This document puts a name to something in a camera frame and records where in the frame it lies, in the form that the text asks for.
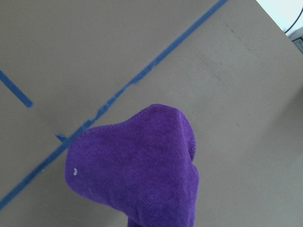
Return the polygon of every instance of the purple fabric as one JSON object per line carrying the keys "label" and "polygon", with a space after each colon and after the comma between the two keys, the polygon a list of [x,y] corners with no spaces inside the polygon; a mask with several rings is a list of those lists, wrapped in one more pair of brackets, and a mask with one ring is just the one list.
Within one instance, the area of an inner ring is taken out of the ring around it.
{"label": "purple fabric", "polygon": [[199,173],[184,114],[154,104],[72,143],[65,179],[79,195],[124,212],[128,227],[193,227]]}

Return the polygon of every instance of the black cable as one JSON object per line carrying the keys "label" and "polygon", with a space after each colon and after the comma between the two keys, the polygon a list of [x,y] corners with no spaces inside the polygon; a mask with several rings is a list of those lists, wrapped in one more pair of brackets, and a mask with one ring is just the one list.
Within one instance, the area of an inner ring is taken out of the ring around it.
{"label": "black cable", "polygon": [[297,23],[298,19],[300,18],[301,14],[303,13],[303,7],[302,7],[302,10],[299,14],[299,16],[297,17],[297,19],[294,21],[294,23],[289,27],[289,29],[286,30],[286,32],[284,32],[285,34],[290,30],[292,29],[292,27]]}

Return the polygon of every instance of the blue line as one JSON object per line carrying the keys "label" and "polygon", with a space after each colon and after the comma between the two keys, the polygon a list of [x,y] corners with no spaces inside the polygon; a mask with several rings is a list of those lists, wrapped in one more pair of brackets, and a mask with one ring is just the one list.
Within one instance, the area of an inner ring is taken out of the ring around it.
{"label": "blue line", "polygon": [[190,34],[192,34],[200,25],[202,25],[212,14],[214,14],[228,0],[220,0],[211,7],[203,16],[199,18],[188,30],[179,36],[171,45],[168,46],[158,57],[148,64],[141,72],[139,72],[130,82],[120,89],[111,99],[109,99],[97,112],[93,119],[88,119],[82,124],[69,138],[48,156],[40,165],[38,165],[29,175],[27,175],[10,193],[8,193],[0,201],[0,211],[11,202],[43,169],[56,160],[65,149],[67,149],[73,140],[82,132],[87,130],[95,123],[103,114],[105,114],[114,102],[130,87],[132,84],[138,83],[143,79],[156,65],[158,65],[167,55],[169,55],[177,46],[180,45]]}
{"label": "blue line", "polygon": [[67,138],[61,134],[56,135],[57,139],[60,140],[61,142],[64,142]]}
{"label": "blue line", "polygon": [[33,107],[33,102],[0,70],[0,80],[27,107]]}

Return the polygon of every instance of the blue tape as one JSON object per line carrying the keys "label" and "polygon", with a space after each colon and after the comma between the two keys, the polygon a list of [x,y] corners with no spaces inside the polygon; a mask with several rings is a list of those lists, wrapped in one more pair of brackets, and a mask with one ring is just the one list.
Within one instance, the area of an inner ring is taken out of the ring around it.
{"label": "blue tape", "polygon": [[33,102],[0,70],[0,80],[27,107],[33,107]]}
{"label": "blue tape", "polygon": [[60,140],[61,142],[64,142],[67,138],[61,134],[56,135],[57,139]]}
{"label": "blue tape", "polygon": [[143,79],[156,65],[158,65],[167,55],[169,55],[177,46],[179,46],[190,34],[192,34],[200,25],[202,25],[212,14],[214,14],[228,0],[220,0],[211,7],[203,16],[199,18],[188,30],[179,36],[171,45],[168,46],[158,57],[139,72],[130,82],[120,89],[111,99],[109,99],[98,111],[93,119],[87,120],[82,124],[69,138],[63,140],[63,143],[48,156],[40,165],[38,165],[29,175],[27,175],[10,193],[0,201],[0,211],[11,202],[43,169],[56,160],[65,149],[67,149],[74,139],[81,133],[90,128],[102,115],[104,115],[114,102],[130,87]]}

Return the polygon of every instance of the tape strip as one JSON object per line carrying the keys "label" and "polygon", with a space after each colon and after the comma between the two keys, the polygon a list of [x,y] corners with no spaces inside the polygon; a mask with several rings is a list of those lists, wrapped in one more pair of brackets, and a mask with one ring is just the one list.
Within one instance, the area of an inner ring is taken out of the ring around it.
{"label": "tape strip", "polygon": [[95,123],[103,114],[105,114],[114,102],[127,90],[132,84],[138,83],[143,79],[156,65],[158,65],[167,55],[169,55],[177,46],[179,46],[190,34],[192,34],[199,26],[201,26],[212,14],[214,14],[228,0],[220,0],[211,7],[203,16],[199,18],[188,30],[179,36],[171,45],[168,46],[160,55],[158,55],[150,64],[148,64],[141,72],[139,72],[130,82],[120,89],[111,99],[109,99],[97,112],[95,118],[87,120],[82,124],[69,138],[47,157],[40,165],[38,165],[29,175],[27,175],[10,193],[8,193],[0,201],[0,211],[9,204],[43,169],[56,160],[65,149],[67,149],[73,140],[82,132],[87,130]]}
{"label": "tape strip", "polygon": [[0,80],[27,107],[33,107],[33,102],[0,70]]}
{"label": "tape strip", "polygon": [[64,142],[67,138],[61,134],[56,135],[57,139],[60,140],[61,142]]}

